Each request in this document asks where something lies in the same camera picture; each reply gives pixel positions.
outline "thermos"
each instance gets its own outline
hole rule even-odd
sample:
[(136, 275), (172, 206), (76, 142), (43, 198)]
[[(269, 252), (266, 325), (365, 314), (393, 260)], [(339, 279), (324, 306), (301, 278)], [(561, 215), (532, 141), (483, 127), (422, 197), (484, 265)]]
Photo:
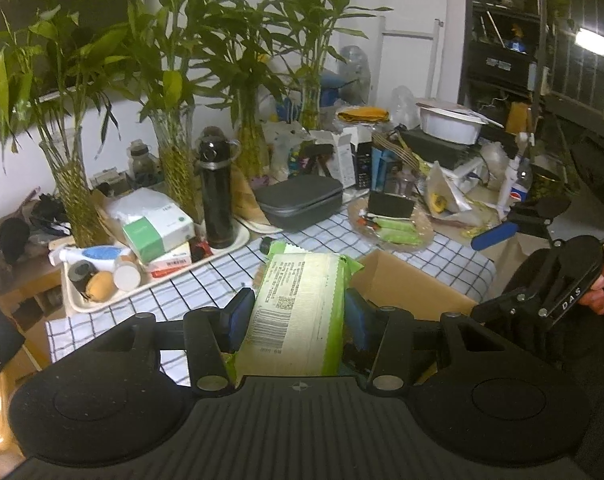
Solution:
[(231, 211), (231, 163), (239, 155), (239, 143), (221, 132), (205, 132), (199, 143), (202, 202), (208, 245), (228, 247), (235, 240)]

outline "white plastic container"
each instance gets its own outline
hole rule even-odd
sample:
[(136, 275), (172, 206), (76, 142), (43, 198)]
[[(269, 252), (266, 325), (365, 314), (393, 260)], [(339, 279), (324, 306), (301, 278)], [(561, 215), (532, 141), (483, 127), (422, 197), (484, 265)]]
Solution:
[(485, 120), (441, 108), (419, 107), (421, 129), (437, 139), (457, 144), (475, 144)]

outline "qr code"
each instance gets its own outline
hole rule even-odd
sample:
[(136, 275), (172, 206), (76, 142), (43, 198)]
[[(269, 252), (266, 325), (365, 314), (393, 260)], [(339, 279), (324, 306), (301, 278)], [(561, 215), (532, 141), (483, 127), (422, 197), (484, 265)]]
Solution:
[(288, 296), (279, 296), (277, 298), (277, 303), (275, 304), (275, 308), (281, 308), (282, 310), (293, 310), (294, 303), (295, 303), (295, 298), (290, 298)]

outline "black ribbed plate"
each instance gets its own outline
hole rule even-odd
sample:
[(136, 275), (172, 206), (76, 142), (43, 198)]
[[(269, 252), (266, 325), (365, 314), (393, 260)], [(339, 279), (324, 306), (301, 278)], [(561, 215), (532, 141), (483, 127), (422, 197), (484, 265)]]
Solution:
[(528, 468), (470, 462), (439, 447), (404, 402), (364, 393), (354, 378), (247, 378), (200, 400), (169, 440), (103, 468), (31, 458), (6, 480), (588, 480), (570, 459)]

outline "checkered tablecloth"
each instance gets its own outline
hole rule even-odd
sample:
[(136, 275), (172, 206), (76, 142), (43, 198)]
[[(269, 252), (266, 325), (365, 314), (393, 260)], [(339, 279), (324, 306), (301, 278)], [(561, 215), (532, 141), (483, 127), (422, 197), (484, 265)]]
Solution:
[[(346, 208), (331, 218), (297, 233), (274, 235), (308, 251), (335, 252), (358, 258), (375, 247), (351, 230)], [(151, 312), (158, 321), (181, 319), (186, 312), (203, 306), (224, 307), (253, 276), (266, 257), (259, 252), (261, 240), (222, 256), (191, 272), (185, 272), (128, 300), (94, 314), (47, 322), (52, 361), (106, 332), (139, 312)], [(440, 234), (419, 253), (394, 253), (411, 265), (435, 276), (440, 282), (481, 301), (495, 277), (495, 265), (485, 256)], [(189, 384), (186, 354), (162, 351), (162, 370), (178, 384)]]

